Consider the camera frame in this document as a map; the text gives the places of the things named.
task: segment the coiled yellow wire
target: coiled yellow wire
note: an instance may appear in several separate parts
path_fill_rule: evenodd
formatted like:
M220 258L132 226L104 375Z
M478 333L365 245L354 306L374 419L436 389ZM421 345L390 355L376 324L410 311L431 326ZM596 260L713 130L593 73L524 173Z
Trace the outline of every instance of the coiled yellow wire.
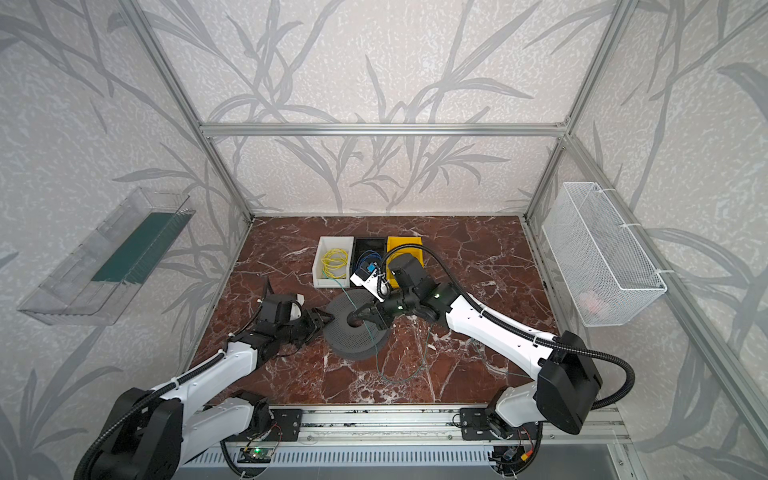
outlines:
M332 248L323 255L323 275L334 280L346 278L346 271L341 274L334 273L334 271L344 268L348 263L349 257L346 250Z

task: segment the teal cable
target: teal cable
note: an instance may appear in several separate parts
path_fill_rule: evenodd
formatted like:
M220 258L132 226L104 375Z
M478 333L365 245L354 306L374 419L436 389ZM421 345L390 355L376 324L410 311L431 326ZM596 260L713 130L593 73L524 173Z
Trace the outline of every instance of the teal cable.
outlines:
M346 298L349 300L349 302L352 304L352 306L355 307L355 310L357 310L357 305L355 305L355 303L352 301L352 297L349 296L349 294L346 292L346 290L344 290L344 287L342 286L341 282L339 282L336 279L333 279L333 280L335 280L336 283L339 284L339 288L341 289L341 291L344 292L344 295L346 295ZM405 382L408 382L410 379L412 379L417 373L422 371L422 369L424 368L424 365L426 365L426 363L427 363L427 348L428 348L427 346L429 345L429 334L432 333L432 326L434 325L434 323L431 324L429 326L429 330L427 330L427 341L424 343L424 353L422 354L422 364L419 365L418 369L416 369L416 371L414 373L410 374L408 376L408 378L405 378L405 379L402 379L402 380L394 380L394 379L387 378L382 373L381 369L379 368L379 347L376 346L376 341L373 339L373 334L371 333L371 329L368 328L367 322L363 321L362 324L366 328L366 332L368 332L368 336L371 338L371 343L373 344L373 349L376 351L376 371L379 372L379 375L382 377L382 379L385 382L388 382L388 383L405 383Z

